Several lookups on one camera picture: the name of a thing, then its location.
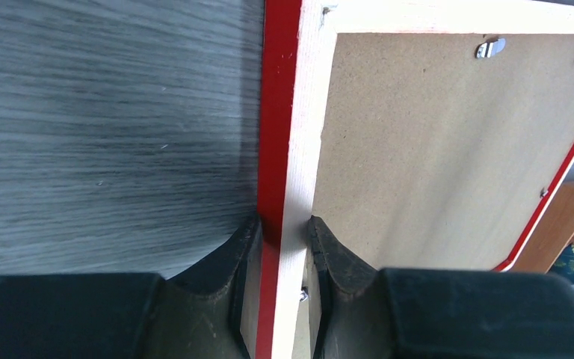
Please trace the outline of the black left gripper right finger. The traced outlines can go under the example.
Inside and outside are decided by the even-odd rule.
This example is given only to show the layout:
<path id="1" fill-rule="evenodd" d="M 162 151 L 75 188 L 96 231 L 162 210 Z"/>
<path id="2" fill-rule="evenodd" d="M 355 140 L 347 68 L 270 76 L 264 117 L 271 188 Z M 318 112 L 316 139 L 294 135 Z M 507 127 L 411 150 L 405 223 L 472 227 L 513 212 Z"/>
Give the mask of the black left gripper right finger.
<path id="1" fill-rule="evenodd" d="M 574 358 L 574 289 L 548 274 L 375 269 L 308 225 L 314 358 Z"/>

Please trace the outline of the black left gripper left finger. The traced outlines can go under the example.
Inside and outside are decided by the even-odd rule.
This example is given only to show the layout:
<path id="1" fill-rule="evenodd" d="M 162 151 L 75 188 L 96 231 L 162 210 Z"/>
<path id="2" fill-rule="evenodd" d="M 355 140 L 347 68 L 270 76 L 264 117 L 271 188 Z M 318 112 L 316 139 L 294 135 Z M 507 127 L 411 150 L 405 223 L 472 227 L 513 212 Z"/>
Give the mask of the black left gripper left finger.
<path id="1" fill-rule="evenodd" d="M 249 358 L 247 270 L 261 242 L 250 216 L 171 278 L 158 273 L 0 276 L 0 358 Z"/>

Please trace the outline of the red picture frame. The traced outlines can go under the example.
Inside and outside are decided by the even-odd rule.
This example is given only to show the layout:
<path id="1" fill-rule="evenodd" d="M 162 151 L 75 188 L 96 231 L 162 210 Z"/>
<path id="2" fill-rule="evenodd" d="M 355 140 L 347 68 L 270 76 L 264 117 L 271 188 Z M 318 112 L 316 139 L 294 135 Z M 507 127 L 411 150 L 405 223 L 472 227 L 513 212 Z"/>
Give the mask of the red picture frame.
<path id="1" fill-rule="evenodd" d="M 289 358 L 306 224 L 390 266 L 513 267 L 574 162 L 574 5 L 266 1 L 253 358 Z"/>

